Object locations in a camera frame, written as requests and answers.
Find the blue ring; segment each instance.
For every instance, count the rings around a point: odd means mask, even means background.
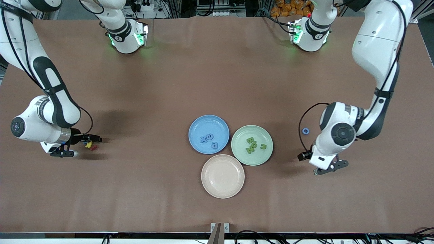
[[[301,130],[301,132],[303,133],[303,135],[308,135],[310,131],[309,131],[308,128],[303,128],[303,129]]]

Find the plate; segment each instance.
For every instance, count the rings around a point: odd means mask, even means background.
[[[257,125],[239,128],[232,137],[233,155],[243,164],[258,166],[265,163],[273,152],[270,134]]]
[[[244,169],[238,160],[226,154],[208,159],[202,168],[202,185],[216,198],[235,196],[244,185]]]
[[[229,127],[222,118],[204,115],[197,118],[188,130],[191,146],[203,154],[220,152],[229,142]]]

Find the black cable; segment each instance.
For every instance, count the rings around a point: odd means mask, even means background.
[[[258,232],[256,232],[256,231],[250,231],[250,230],[244,230],[244,231],[240,231],[240,232],[238,232],[238,233],[235,235],[235,238],[233,239],[233,241],[235,242],[235,244],[238,244],[238,235],[241,234],[241,233],[244,233],[244,232],[250,232],[250,233],[257,234],[257,235],[260,236],[262,239],[268,241],[270,244],[276,244],[276,243],[270,241],[270,239],[268,239],[268,238],[264,237],[263,235],[259,234]]]
[[[279,26],[280,26],[280,28],[284,31],[284,32],[286,32],[286,33],[289,33],[289,34],[296,34],[295,32],[293,32],[293,31],[288,31],[288,30],[286,30],[283,26],[282,26],[282,24],[280,23],[280,21],[279,21],[279,19],[276,17],[276,20],[277,20],[277,23],[279,24]]]
[[[377,239],[377,244],[382,244],[381,240],[380,240],[380,235],[376,234],[375,238]]]
[[[303,115],[302,115],[301,118],[300,118],[300,121],[299,121],[299,138],[300,138],[301,145],[303,145],[303,148],[304,148],[304,150],[306,150],[306,151],[307,151],[307,148],[306,148],[306,146],[304,145],[303,140],[301,139],[301,133],[300,133],[301,121],[303,120],[303,118],[304,118],[304,116],[307,114],[307,112],[309,112],[309,110],[315,108],[315,107],[318,106],[318,105],[322,105],[322,104],[324,104],[324,105],[330,105],[330,103],[319,102],[319,103],[313,105],[312,107],[308,108],[308,109],[306,110],[306,112],[304,112]]]
[[[398,8],[399,12],[401,12],[402,19],[404,21],[404,31],[402,32],[401,44],[399,45],[398,53],[396,55],[398,58],[396,62],[399,62],[399,59],[401,57],[402,46],[404,45],[405,33],[407,32],[407,20],[405,19],[405,14],[404,14],[404,11],[402,10],[401,6],[394,0],[392,1],[392,3],[395,4],[395,6]]]
[[[89,115],[89,118],[90,118],[90,128],[89,128],[88,131],[86,131],[85,133],[83,133],[83,135],[86,135],[86,134],[89,133],[89,132],[92,130],[92,128],[93,128],[93,118],[92,118],[92,116],[90,115],[90,113],[89,113],[88,111],[86,111],[86,109],[84,109],[84,108],[82,108],[82,107],[80,107],[80,106],[79,106],[79,108],[80,108],[81,110],[83,110],[85,113],[87,113],[87,115]]]
[[[344,9],[344,12],[341,14],[341,17],[344,16],[344,14],[347,12],[348,6]]]
[[[102,8],[101,12],[99,12],[99,13],[92,12],[90,9],[88,9],[86,6],[84,6],[84,4],[83,4],[81,1],[82,1],[82,0],[79,0],[81,6],[82,6],[86,11],[88,11],[89,13],[92,13],[92,14],[102,14],[102,13],[104,12],[104,7],[103,7],[103,6],[100,6],[100,7]]]
[[[30,68],[29,54],[27,52],[26,34],[24,33],[23,18],[20,16],[18,19],[20,20],[20,28],[21,28],[21,34],[23,36],[23,45],[24,45],[24,52],[25,52],[25,55],[26,55],[27,67],[29,68],[29,72],[32,75],[33,79],[36,80],[36,76],[35,76],[35,74],[33,74],[33,71]]]
[[[365,234],[365,236],[366,236],[366,244],[372,244],[372,240],[369,238],[368,234]]]
[[[22,69],[23,69],[24,72],[25,72],[25,73],[30,77],[30,79],[31,79],[31,80],[32,80],[32,81],[33,81],[33,82],[34,82],[38,87],[40,87],[40,88],[42,89],[42,86],[39,84],[39,82],[37,82],[37,81],[33,78],[33,76],[30,75],[29,71],[27,71],[27,69],[24,67],[23,63],[21,62],[21,59],[20,59],[20,57],[18,56],[18,54],[17,54],[17,52],[16,52],[16,50],[15,50],[15,46],[13,45],[13,42],[12,42],[12,40],[11,40],[11,38],[10,38],[10,35],[9,35],[9,30],[8,30],[8,28],[7,28],[7,24],[6,24],[6,18],[5,18],[5,16],[4,16],[4,9],[1,9],[1,13],[2,13],[2,22],[3,22],[4,30],[5,30],[5,32],[6,32],[7,39],[8,39],[8,41],[9,41],[9,43],[10,43],[10,47],[11,47],[11,49],[12,49],[12,51],[13,51],[13,53],[14,53],[14,55],[15,55],[17,61],[18,61],[18,63],[21,65]]]
[[[273,19],[273,18],[271,18],[270,16],[267,16],[267,15],[261,15],[260,17],[268,18],[268,19],[270,19],[271,21],[273,21],[274,23],[280,23],[280,24],[283,25],[283,26],[292,26],[292,24],[279,22],[279,21],[277,21],[277,20],[275,20],[275,19]]]
[[[302,236],[300,239],[296,240],[293,244],[297,244],[297,243],[299,243],[301,240],[308,238],[308,236],[303,235],[303,234],[284,234],[284,235],[283,235],[283,239],[285,240],[285,242],[286,242],[287,244],[290,244],[289,242],[286,241],[286,236],[287,236],[287,235],[301,235],[301,236]],[[317,238],[317,237],[313,237],[313,238],[316,239],[317,241],[321,242],[322,244],[334,244],[333,239],[330,239],[330,240],[332,241],[332,242],[330,243],[330,242],[328,242],[328,241],[325,240],[325,239],[319,239],[319,238]]]
[[[383,238],[383,239],[385,239],[389,244],[394,244],[389,239],[387,239],[386,237],[384,237],[384,236],[380,236],[380,237]]]
[[[210,2],[210,8],[208,9],[208,11],[205,14],[197,13],[197,15],[204,16],[204,17],[209,16],[210,14],[212,14],[214,12],[215,4],[216,4],[215,0],[212,0],[212,2]]]
[[[169,4],[168,2],[167,2],[167,6],[169,6],[169,8],[170,8],[171,10],[175,11],[175,13],[181,15],[181,12],[178,11],[178,10],[176,10],[174,7],[170,6],[170,4]]]
[[[110,243],[110,238],[112,237],[111,234],[107,234],[104,236],[104,238],[102,239],[101,244],[104,244],[104,241],[107,240],[107,242],[105,244],[109,244]]]
[[[423,229],[421,231],[415,232],[415,234],[422,234],[422,233],[430,231],[430,230],[434,230],[434,227],[425,228],[425,229]]]
[[[337,7],[342,7],[342,6],[344,6],[344,5],[347,5],[347,4],[349,4],[349,3],[352,3],[352,2],[354,2],[355,0],[350,0],[350,1],[348,1],[348,2],[346,2],[346,3],[343,3],[343,4],[341,4],[341,5],[336,5],[335,6],[335,0],[333,0],[333,6],[335,7],[335,8],[337,8]]]
[[[163,4],[164,5],[164,9],[166,9],[166,12],[167,12],[167,14],[169,15],[169,17],[171,18],[171,19],[173,19],[173,16],[172,16],[172,14],[169,12],[169,10],[167,9],[167,7],[166,7],[166,4]]]

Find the green led light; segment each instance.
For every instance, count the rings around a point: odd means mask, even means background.
[[[294,36],[294,42],[295,43],[299,43],[300,42],[300,38],[303,35],[303,30],[300,30],[300,32],[298,32],[295,36]]]
[[[322,42],[323,44],[327,41],[327,36],[329,35],[330,32],[327,32],[327,34],[324,37],[324,41]]]
[[[137,40],[137,44],[143,45],[143,37],[140,34],[135,34],[134,37]]]
[[[112,41],[112,45],[115,46],[115,43],[113,42],[112,37],[110,36],[110,34],[108,35],[108,37],[110,38],[110,40]]]

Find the green plate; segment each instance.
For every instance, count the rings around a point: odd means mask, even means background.
[[[265,163],[273,152],[273,140],[268,132],[256,125],[246,125],[237,130],[231,142],[233,155],[245,165]]]

